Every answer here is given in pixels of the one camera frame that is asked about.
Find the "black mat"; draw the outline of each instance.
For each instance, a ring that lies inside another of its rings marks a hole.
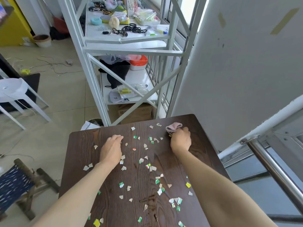
[[[23,79],[25,80],[25,82],[32,87],[32,89],[35,92],[38,92],[38,87],[39,87],[39,81],[40,81],[40,73],[35,73],[29,76],[25,76],[23,77]],[[31,98],[32,101],[34,101],[36,103],[36,96],[30,91],[27,90],[26,95]],[[21,103],[23,103],[25,106],[27,106],[28,108],[31,108],[31,106],[26,103],[24,100],[19,100]],[[26,109],[26,107],[24,107],[23,105],[21,105],[20,103],[18,103],[16,101],[17,104],[19,104],[19,106],[23,109]],[[0,103],[1,107],[4,108],[4,110],[6,110],[7,112],[12,112],[12,111],[16,111],[17,109],[15,109],[10,103]]]

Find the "person's left hand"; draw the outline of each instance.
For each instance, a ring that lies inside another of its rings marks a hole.
[[[123,139],[121,135],[113,135],[109,137],[106,143],[101,148],[100,162],[106,163],[114,168],[121,159],[121,145],[120,142]]]

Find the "beige tape strip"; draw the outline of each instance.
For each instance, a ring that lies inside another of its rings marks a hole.
[[[218,19],[219,19],[221,27],[224,28],[226,26],[226,21],[221,12],[218,15]]]
[[[278,35],[280,31],[286,26],[286,24],[292,19],[292,17],[299,11],[299,8],[291,9],[282,20],[276,25],[276,27],[271,31],[271,35]]]

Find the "cardboard box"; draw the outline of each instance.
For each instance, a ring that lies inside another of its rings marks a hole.
[[[118,109],[118,116],[123,115],[128,109],[130,109],[134,103],[120,104]],[[152,119],[153,106],[149,103],[143,103],[137,107],[131,114],[121,121],[121,124],[127,124],[131,122],[141,122]]]

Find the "forearm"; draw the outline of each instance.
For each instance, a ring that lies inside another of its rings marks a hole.
[[[96,164],[93,170],[51,206],[33,227],[83,227],[96,195],[111,170],[112,167],[108,164]]]
[[[188,151],[179,159],[199,203],[214,227],[275,226],[275,223],[238,186],[201,162]]]

